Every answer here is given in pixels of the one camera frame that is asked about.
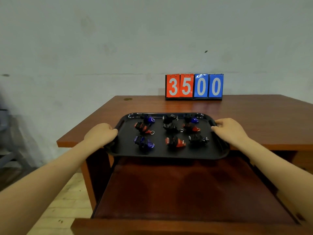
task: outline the forearm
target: forearm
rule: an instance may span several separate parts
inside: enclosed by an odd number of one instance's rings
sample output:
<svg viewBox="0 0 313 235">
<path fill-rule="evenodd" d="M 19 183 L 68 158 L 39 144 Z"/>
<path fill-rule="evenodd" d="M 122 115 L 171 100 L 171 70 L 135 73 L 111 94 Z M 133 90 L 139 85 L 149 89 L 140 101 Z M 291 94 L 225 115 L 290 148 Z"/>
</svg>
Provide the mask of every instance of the forearm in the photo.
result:
<svg viewBox="0 0 313 235">
<path fill-rule="evenodd" d="M 99 148 L 82 141 L 0 193 L 0 234 L 26 234 L 84 160 Z"/>
<path fill-rule="evenodd" d="M 236 147 L 299 209 L 313 224 L 313 175 L 278 157 L 252 139 Z"/>
</svg>

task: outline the hand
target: hand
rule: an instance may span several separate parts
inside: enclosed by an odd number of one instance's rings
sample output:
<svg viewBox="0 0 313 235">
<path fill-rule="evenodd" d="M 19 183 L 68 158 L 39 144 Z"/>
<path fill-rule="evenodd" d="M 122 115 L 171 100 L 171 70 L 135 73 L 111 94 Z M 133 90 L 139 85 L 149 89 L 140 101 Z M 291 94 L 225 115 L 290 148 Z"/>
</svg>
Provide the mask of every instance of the hand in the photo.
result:
<svg viewBox="0 0 313 235">
<path fill-rule="evenodd" d="M 85 135 L 84 140 L 96 143 L 99 147 L 102 147 L 117 136 L 117 129 L 112 129 L 109 124 L 101 123 L 94 126 L 88 133 Z"/>
<path fill-rule="evenodd" d="M 248 139 L 248 135 L 242 126 L 231 118 L 219 119 L 215 121 L 217 126 L 211 129 L 224 141 L 237 147 L 240 143 Z"/>
</svg>

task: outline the person's left arm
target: person's left arm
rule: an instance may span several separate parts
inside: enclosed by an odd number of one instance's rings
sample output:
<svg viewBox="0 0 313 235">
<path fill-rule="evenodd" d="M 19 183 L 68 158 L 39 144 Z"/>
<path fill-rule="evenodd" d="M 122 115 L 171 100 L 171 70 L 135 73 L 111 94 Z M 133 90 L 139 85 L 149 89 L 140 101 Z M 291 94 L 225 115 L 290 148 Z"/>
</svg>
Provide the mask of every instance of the person's left arm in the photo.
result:
<svg viewBox="0 0 313 235">
<path fill-rule="evenodd" d="M 84 160 L 116 135 L 98 124 L 75 147 L 0 192 L 0 234 L 27 234 Z"/>
</svg>

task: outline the black tray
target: black tray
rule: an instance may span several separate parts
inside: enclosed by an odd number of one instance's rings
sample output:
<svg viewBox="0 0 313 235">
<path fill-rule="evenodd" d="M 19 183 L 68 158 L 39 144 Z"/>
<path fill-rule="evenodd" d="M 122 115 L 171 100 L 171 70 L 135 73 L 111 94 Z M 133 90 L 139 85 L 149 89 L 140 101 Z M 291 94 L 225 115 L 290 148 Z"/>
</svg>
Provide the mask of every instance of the black tray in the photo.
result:
<svg viewBox="0 0 313 235">
<path fill-rule="evenodd" d="M 166 158 L 201 158 L 201 159 L 220 159 L 229 153 L 229 144 L 218 137 L 212 130 L 211 126 L 216 126 L 214 120 L 208 115 L 201 113 L 194 114 L 199 122 L 196 124 L 201 129 L 200 134 L 205 138 L 208 137 L 209 142 L 202 147 L 192 147 L 185 132 L 175 134 L 178 138 L 186 142 L 186 146 L 182 148 L 171 149 L 165 144 L 165 138 L 169 135 L 163 128 L 162 117 L 166 114 L 178 115 L 178 120 L 174 120 L 174 124 L 178 129 L 182 128 L 184 123 L 183 115 L 185 113 L 143 113 L 151 114 L 155 119 L 150 130 L 154 130 L 153 135 L 145 134 L 145 136 L 154 143 L 154 148 L 150 151 L 142 151 L 139 146 L 134 143 L 136 136 L 140 136 L 138 130 L 135 129 L 135 123 L 142 122 L 140 118 L 142 113 L 131 113 L 123 116 L 115 126 L 118 129 L 117 137 L 112 143 L 106 145 L 106 151 L 112 156 L 141 156 L 141 157 L 166 157 Z"/>
</svg>

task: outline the gray chair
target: gray chair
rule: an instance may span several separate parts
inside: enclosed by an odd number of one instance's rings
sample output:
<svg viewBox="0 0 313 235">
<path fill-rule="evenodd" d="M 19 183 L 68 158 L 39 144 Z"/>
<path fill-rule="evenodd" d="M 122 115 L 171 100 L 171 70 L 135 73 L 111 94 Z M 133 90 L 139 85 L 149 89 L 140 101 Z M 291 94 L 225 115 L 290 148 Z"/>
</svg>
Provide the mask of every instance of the gray chair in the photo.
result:
<svg viewBox="0 0 313 235">
<path fill-rule="evenodd" d="M 10 161 L 17 161 L 22 167 L 22 173 L 17 179 L 24 177 L 34 170 L 13 142 L 10 130 L 10 115 L 6 109 L 0 109 L 0 146 L 9 152 L 8 154 L 0 155 L 0 168 L 4 167 Z"/>
</svg>

